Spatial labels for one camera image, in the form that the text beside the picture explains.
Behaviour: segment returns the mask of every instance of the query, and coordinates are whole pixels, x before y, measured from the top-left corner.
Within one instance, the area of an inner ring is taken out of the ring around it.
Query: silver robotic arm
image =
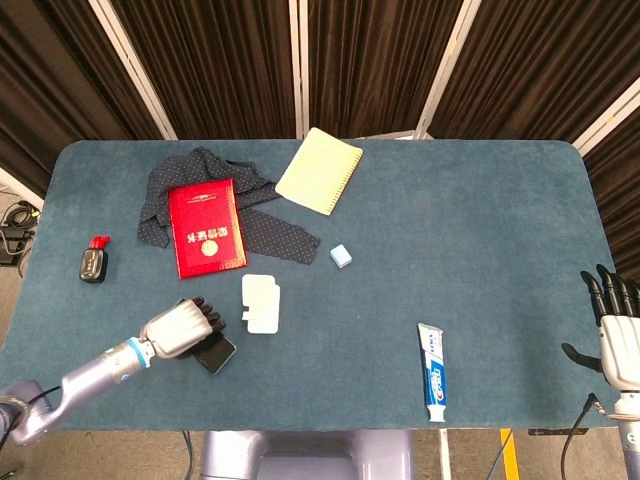
[[[154,357],[177,357],[224,326],[202,297],[182,299],[147,322],[139,338],[132,337],[65,375],[57,408],[52,408],[35,380],[0,391],[0,432],[3,438],[10,432],[19,445],[37,442],[93,398],[149,368]]]
[[[589,288],[600,335],[601,359],[582,355],[569,344],[562,348],[579,365],[601,372],[620,392],[613,413],[598,402],[596,410],[618,422],[627,475],[640,480],[640,287],[598,265],[600,284],[588,272],[581,272]]]

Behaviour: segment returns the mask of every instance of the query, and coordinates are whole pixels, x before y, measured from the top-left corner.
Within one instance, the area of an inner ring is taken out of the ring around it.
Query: white toothpaste tube
[[[447,382],[442,353],[442,330],[437,327],[418,324],[420,346],[424,354],[425,404],[429,411],[429,421],[444,422],[447,408]]]

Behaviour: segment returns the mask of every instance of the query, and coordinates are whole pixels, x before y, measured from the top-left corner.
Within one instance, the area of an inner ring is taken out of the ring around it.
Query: red book
[[[178,277],[247,264],[230,178],[171,190],[169,211]]]

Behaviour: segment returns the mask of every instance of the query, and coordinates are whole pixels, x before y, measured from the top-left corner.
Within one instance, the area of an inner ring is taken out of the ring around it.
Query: spiral notebook
[[[276,185],[287,200],[330,215],[362,157],[352,147],[312,128]]]

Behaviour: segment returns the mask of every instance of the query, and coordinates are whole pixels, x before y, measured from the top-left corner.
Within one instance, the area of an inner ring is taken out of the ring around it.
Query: table
[[[181,296],[203,295],[238,352],[217,376],[195,360],[156,360],[67,421],[69,429],[341,430],[437,427],[424,409],[416,324],[444,329],[447,427],[567,427],[602,376],[578,275],[612,267],[582,159],[555,141],[350,143],[363,159],[330,217],[284,199],[258,208],[322,243],[311,266],[249,255],[249,267],[180,281],[174,252],[136,226],[150,170],[204,146],[278,179],[297,140],[82,141],[56,164],[4,351],[3,385],[47,388],[137,335]],[[78,279],[82,252],[108,234],[103,284]],[[339,270],[329,250],[353,263]],[[241,277],[282,289],[280,331],[250,335]],[[603,424],[590,415],[586,425]]]

